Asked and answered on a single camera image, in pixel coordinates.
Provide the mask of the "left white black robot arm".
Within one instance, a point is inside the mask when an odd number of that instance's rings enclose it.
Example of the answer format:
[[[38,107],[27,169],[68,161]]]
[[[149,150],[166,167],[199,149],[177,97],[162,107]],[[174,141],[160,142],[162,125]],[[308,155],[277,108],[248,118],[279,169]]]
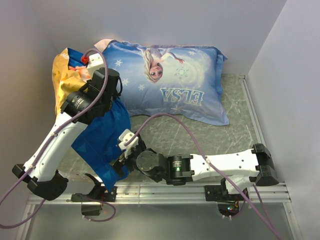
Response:
[[[120,96],[116,90],[120,79],[116,70],[103,67],[96,70],[91,80],[67,96],[51,132],[33,157],[24,164],[14,165],[12,173],[34,195],[52,201],[72,190],[89,201],[100,199],[106,189],[94,176],[68,175],[58,171],[58,166],[88,125],[112,108],[112,101]]]

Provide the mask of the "Mickey blue yellow pillowcase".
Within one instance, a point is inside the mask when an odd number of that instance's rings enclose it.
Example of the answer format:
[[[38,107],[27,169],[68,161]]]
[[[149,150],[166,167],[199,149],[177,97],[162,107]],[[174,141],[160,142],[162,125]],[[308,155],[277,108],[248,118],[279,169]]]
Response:
[[[65,48],[52,64],[52,84],[55,93],[55,113],[59,114],[68,94],[77,91],[89,79],[89,74],[82,63],[82,52]],[[126,129],[131,129],[131,122],[125,105],[119,98],[112,102],[112,108],[103,117],[96,117],[78,136],[68,151],[68,162],[79,163],[84,160],[93,172],[102,180],[107,191],[112,191],[117,181],[121,180],[110,162],[122,153],[117,146],[119,136]]]

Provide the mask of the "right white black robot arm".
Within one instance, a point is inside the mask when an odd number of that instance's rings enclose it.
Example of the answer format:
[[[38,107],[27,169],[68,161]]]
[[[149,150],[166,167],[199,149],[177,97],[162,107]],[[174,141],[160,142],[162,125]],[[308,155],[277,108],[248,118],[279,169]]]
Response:
[[[225,201],[233,199],[243,190],[256,185],[270,187],[279,184],[270,151],[262,143],[250,149],[219,155],[178,154],[164,156],[147,148],[140,136],[129,132],[119,138],[122,154],[110,165],[122,178],[125,170],[138,171],[158,183],[183,186],[188,182],[221,176],[217,190]]]

